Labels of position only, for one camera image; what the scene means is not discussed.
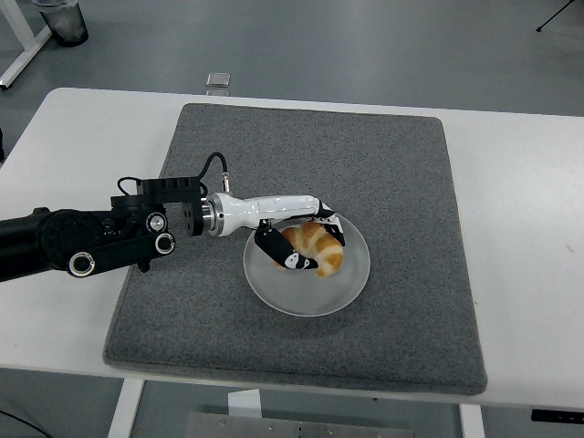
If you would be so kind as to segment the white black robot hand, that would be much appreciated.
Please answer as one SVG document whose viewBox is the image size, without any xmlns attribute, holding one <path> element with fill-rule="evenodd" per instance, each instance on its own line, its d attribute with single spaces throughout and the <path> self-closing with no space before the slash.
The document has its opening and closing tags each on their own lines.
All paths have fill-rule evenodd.
<svg viewBox="0 0 584 438">
<path fill-rule="evenodd" d="M 275 265 L 336 274 L 344 262 L 345 239 L 339 217 L 311 195 L 237 199 L 215 193 L 208 202 L 210 234 L 227 236 L 239 228 L 255 231 L 254 243 Z"/>
</svg>

